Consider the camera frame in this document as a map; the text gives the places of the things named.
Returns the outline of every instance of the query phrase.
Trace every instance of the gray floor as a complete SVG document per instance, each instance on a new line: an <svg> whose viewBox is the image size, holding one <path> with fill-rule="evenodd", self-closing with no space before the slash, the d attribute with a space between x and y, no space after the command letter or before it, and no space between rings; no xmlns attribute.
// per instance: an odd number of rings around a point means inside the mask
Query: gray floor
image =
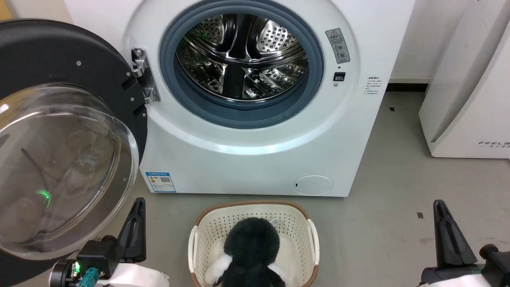
<svg viewBox="0 0 510 287"><path fill-rule="evenodd" d="M475 253L487 243L510 249L509 161L432 158L418 120L423 97L386 94L348 198L282 197L302 205L317 226L321 261L314 286L416 286L423 268L436 262L435 199L446 201ZM139 178L104 234L118 234L139 196L148 206L148 258L142 265L165 272L170 285L179 287L192 286L187 240L201 211L231 201L280 198L156 195ZM19 286L46 282L47 273Z"/></svg>

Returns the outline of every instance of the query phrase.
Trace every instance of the white basket handle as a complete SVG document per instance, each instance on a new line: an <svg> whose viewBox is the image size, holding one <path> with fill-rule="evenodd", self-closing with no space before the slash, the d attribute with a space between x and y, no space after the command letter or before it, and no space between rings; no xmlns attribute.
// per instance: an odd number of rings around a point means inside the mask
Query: white basket handle
<svg viewBox="0 0 510 287"><path fill-rule="evenodd" d="M196 247L198 244L198 226L191 229L190 238L188 240L188 266L191 273L195 273L196 264Z"/></svg>
<svg viewBox="0 0 510 287"><path fill-rule="evenodd" d="M308 219L308 223L310 224L310 228L308 229L310 233L310 238L312 239L312 244L315 253L315 265L319 265L319 235L317 234L317 228L315 228L315 224L311 219Z"/></svg>

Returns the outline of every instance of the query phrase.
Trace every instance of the door hinge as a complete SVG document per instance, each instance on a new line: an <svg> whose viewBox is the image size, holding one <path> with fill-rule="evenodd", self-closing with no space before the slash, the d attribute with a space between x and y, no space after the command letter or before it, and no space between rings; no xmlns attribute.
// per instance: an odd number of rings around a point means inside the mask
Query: door hinge
<svg viewBox="0 0 510 287"><path fill-rule="evenodd" d="M142 86L145 103L150 104L152 101L160 102L161 98L152 76L147 52L142 48L134 48L131 50L133 59L133 74Z"/></svg>

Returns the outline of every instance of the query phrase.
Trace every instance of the plush toy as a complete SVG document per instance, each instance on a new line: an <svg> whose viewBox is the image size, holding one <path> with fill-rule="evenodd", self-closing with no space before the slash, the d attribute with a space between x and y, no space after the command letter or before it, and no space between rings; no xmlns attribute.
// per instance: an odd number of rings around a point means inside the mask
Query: plush toy
<svg viewBox="0 0 510 287"><path fill-rule="evenodd" d="M223 287L291 287L274 263L279 247L278 232L269 221L241 220L226 238L225 254L206 271L205 281Z"/></svg>

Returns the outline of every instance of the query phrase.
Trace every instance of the green led light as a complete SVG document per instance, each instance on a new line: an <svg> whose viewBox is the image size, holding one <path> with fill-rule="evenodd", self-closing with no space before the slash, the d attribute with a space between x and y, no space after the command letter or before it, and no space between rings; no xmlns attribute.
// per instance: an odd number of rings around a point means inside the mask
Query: green led light
<svg viewBox="0 0 510 287"><path fill-rule="evenodd" d="M44 203L46 203L46 201L48 202L48 204L46 205L47 207L49 206L49 202L52 200L52 195L45 191L45 190L40 190L38 192L36 192L36 194L39 194L39 195L44 195L44 197L46 197L46 199L44 200Z"/></svg>
<svg viewBox="0 0 510 287"><path fill-rule="evenodd" d="M79 273L79 272L80 272L80 267L81 267L81 266L80 266L80 263L79 263L78 261L76 261L76 262L74 263L74 271L75 271L76 273Z"/></svg>

